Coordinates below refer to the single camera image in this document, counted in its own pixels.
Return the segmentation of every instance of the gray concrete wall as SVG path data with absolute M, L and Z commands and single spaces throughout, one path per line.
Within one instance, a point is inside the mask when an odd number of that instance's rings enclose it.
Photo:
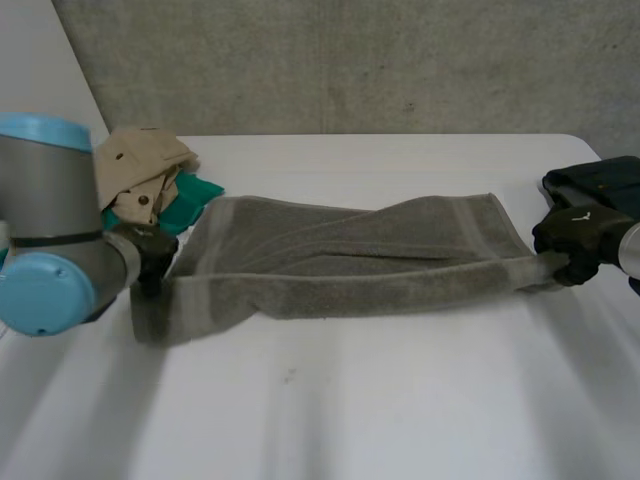
M 54 0 L 107 124 L 519 133 L 640 155 L 635 0 Z

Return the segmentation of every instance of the wall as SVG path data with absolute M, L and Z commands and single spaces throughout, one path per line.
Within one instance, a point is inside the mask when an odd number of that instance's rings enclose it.
M 558 132 L 640 154 L 633 0 L 54 0 L 110 127 Z
M 0 0 L 0 112 L 42 112 L 108 135 L 49 0 Z

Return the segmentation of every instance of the white logo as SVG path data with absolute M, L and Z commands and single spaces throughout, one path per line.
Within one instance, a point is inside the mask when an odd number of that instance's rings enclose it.
M 572 218 L 571 221 L 580 222 L 582 220 L 589 220 L 590 218 L 591 218 L 591 212 L 587 212 L 587 214 L 584 217 Z

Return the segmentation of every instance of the black object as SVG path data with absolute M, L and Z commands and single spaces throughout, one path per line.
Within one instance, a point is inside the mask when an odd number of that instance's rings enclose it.
M 593 203 L 640 220 L 640 159 L 625 156 L 552 170 L 543 187 L 561 208 Z
M 140 253 L 140 289 L 146 297 L 156 297 L 162 290 L 162 279 L 178 251 L 178 239 L 158 226 L 120 223 L 112 232 L 133 243 Z
M 11 244 L 16 248 L 54 247 L 56 245 L 92 242 L 100 238 L 102 238 L 102 230 L 55 237 L 17 237 L 11 239 Z
M 602 205 L 554 209 L 535 226 L 536 252 L 566 253 L 569 264 L 554 274 L 562 285 L 582 285 L 598 273 L 601 263 L 618 264 L 618 247 L 624 233 L 636 222 Z

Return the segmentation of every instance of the beige cloth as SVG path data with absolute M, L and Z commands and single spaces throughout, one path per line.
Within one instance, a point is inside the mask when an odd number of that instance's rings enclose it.
M 195 170 L 197 155 L 163 129 L 119 128 L 95 151 L 100 208 L 127 222 L 155 224 L 178 196 L 181 168 Z

